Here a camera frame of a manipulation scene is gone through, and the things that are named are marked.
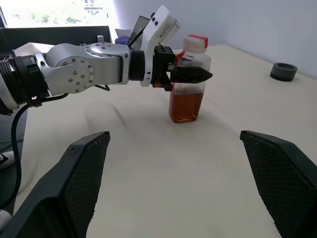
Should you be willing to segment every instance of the robotic arm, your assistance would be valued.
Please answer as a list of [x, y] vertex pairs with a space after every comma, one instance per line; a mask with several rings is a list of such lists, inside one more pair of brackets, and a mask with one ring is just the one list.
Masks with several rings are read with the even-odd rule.
[[175, 54], [164, 45], [179, 29], [178, 21], [161, 6], [143, 32], [140, 51], [127, 45], [60, 44], [46, 54], [0, 61], [0, 114], [20, 105], [38, 107], [42, 100], [65, 93], [80, 93], [95, 85], [127, 84], [172, 90], [172, 82], [199, 83], [212, 77], [200, 67], [175, 67]]

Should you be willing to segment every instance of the window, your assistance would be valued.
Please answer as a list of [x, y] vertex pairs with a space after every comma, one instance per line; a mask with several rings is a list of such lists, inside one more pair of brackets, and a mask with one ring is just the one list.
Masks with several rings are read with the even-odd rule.
[[109, 25], [106, 3], [107, 0], [0, 0], [10, 28]]

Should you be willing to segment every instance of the white wall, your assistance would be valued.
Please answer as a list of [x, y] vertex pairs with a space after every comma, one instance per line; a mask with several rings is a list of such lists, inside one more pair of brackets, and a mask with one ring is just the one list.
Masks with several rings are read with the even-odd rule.
[[181, 23], [173, 49], [191, 33], [210, 45], [225, 43], [271, 62], [296, 65], [317, 78], [317, 0], [113, 0], [119, 24], [133, 28], [139, 15], [165, 5]]

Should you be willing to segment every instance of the orange liquid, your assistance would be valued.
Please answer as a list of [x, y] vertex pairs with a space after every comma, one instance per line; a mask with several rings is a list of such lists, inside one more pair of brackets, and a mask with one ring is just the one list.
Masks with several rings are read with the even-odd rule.
[[175, 95], [174, 90], [169, 98], [169, 115], [175, 123], [195, 121], [203, 99], [203, 93]]

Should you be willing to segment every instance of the white table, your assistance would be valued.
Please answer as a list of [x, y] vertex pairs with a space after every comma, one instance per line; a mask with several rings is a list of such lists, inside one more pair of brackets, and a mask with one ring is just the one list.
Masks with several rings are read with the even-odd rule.
[[29, 110], [16, 209], [73, 141], [109, 130], [102, 186], [87, 237], [278, 238], [240, 130], [294, 142], [317, 162], [317, 81], [270, 78], [272, 64], [228, 46], [208, 49], [199, 118], [174, 124], [163, 89], [89, 89]]

